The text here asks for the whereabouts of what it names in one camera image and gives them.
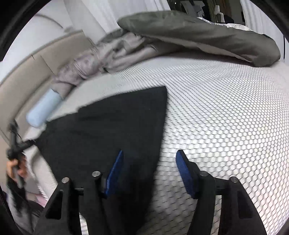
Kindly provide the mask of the person's left hand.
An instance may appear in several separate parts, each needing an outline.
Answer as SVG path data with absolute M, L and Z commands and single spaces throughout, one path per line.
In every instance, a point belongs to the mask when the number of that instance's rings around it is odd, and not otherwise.
M 10 177 L 15 182 L 17 181 L 16 175 L 19 175 L 23 179 L 25 179 L 28 175 L 27 167 L 26 167 L 26 156 L 19 156 L 19 160 L 13 159 L 6 163 L 6 173 L 8 177 Z

